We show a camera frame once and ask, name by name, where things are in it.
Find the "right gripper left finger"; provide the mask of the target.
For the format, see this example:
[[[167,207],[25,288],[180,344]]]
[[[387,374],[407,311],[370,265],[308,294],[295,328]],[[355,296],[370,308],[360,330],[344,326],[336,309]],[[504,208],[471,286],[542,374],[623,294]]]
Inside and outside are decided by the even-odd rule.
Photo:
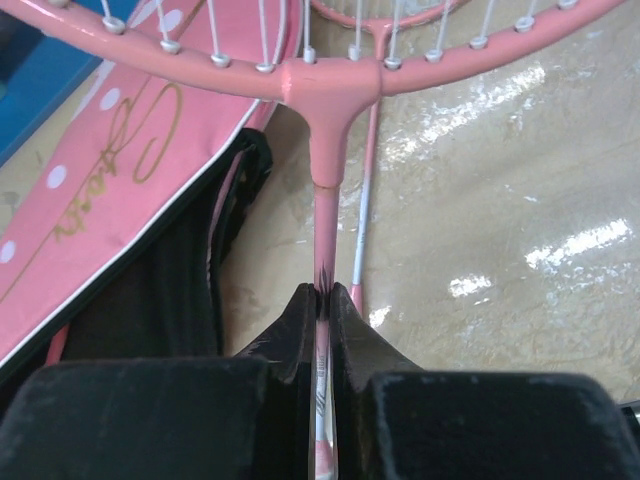
[[[64,362],[1,425],[5,479],[308,479],[316,293],[231,358]]]

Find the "pink racket bag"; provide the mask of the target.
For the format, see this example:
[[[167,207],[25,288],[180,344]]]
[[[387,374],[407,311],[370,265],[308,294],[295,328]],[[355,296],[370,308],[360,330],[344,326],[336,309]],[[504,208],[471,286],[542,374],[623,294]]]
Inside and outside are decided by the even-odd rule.
[[[128,21],[71,1],[2,9],[103,60],[1,238],[1,377],[212,167],[268,122],[275,67],[302,36],[298,1],[142,1]]]

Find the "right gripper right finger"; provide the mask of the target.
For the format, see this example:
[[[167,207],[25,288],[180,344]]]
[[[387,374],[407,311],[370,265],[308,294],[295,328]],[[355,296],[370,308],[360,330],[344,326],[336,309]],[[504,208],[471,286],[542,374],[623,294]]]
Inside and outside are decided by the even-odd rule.
[[[343,479],[635,479],[639,424],[574,373],[426,370],[330,297]]]

